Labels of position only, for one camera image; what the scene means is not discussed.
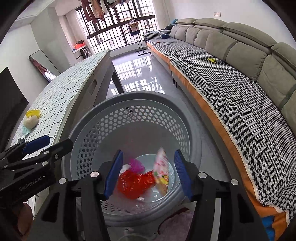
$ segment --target glossy floor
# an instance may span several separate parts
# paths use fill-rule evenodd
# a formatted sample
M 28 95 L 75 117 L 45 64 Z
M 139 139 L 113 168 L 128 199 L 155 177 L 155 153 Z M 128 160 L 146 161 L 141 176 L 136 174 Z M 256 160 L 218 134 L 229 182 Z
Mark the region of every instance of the glossy floor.
M 156 91 L 170 95 L 178 101 L 182 101 L 191 109 L 194 109 L 187 96 L 179 87 L 175 87 L 171 75 L 155 57 L 150 56 L 149 54 L 139 57 L 137 53 L 132 53 L 114 59 L 113 64 L 126 92 L 142 90 Z M 118 92 L 116 91 L 114 84 L 111 82 L 107 98 L 111 98 L 117 94 Z M 207 172 L 214 179 L 228 181 L 228 176 L 225 172 L 225 166 L 223 164 L 224 162 L 212 137 L 210 136 L 204 123 L 201 121 L 198 113 L 194 111 L 192 114 L 198 127 L 200 128 L 200 135 L 202 139 L 202 160 L 200 171 Z M 195 208 L 194 203 L 183 203 L 182 205 L 175 207 L 175 209 L 166 216 L 161 217 L 152 223 L 144 226 L 133 227 L 132 232 L 151 236 L 153 233 L 157 232 L 159 224 L 167 216 L 184 206 L 188 207 L 192 211 Z M 118 238 L 122 237 L 124 229 L 125 228 L 108 228 L 111 240 L 118 240 Z

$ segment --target laundry basket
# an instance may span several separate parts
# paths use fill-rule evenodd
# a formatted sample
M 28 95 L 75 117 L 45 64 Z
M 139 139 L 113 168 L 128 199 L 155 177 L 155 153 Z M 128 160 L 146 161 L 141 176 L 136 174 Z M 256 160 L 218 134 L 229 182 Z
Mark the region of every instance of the laundry basket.
M 111 160 L 118 149 L 124 153 L 124 163 L 136 158 L 150 171 L 157 151 L 163 147 L 170 162 L 166 196 L 151 189 L 130 200 L 115 187 L 113 195 L 101 202 L 108 226 L 131 227 L 151 222 L 184 199 L 174 152 L 180 149 L 187 161 L 200 166 L 201 139 L 192 111 L 182 100 L 150 91 L 108 99 L 90 110 L 73 129 L 69 138 L 74 147 L 62 159 L 62 174 L 69 180 L 83 178 Z M 77 207 L 81 209 L 80 199 Z

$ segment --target sofa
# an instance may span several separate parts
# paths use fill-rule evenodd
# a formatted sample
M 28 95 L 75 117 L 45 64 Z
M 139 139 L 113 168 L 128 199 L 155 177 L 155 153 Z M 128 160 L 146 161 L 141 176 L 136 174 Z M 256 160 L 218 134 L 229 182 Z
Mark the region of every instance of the sofa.
M 296 50 L 241 23 L 176 23 L 144 34 L 147 46 L 199 112 L 231 178 L 272 217 L 278 240 L 296 212 Z

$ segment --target red bag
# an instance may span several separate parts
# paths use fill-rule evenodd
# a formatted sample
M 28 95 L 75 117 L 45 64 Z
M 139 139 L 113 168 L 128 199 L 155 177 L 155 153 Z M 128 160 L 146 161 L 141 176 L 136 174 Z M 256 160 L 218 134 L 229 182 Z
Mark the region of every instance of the red bag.
M 155 186 L 152 171 L 137 174 L 131 170 L 125 171 L 118 178 L 118 190 L 129 199 L 140 197 L 148 188 Z

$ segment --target silver screw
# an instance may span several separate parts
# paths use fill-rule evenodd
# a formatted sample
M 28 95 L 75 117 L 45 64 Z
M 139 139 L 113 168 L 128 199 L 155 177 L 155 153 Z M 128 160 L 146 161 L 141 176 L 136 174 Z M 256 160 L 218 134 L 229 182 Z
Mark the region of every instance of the silver screw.
M 207 177 L 207 174 L 204 173 L 204 172 L 200 172 L 200 173 L 198 174 L 198 176 L 199 176 L 200 178 L 206 178 L 206 177 Z
M 98 172 L 92 172 L 92 173 L 91 173 L 91 177 L 97 177 L 98 175 L 99 175 Z
M 230 182 L 232 185 L 235 185 L 235 186 L 238 185 L 238 183 L 239 183 L 238 180 L 236 180 L 236 179 L 232 179 Z
M 63 177 L 59 180 L 59 184 L 64 184 L 66 181 L 67 179 Z

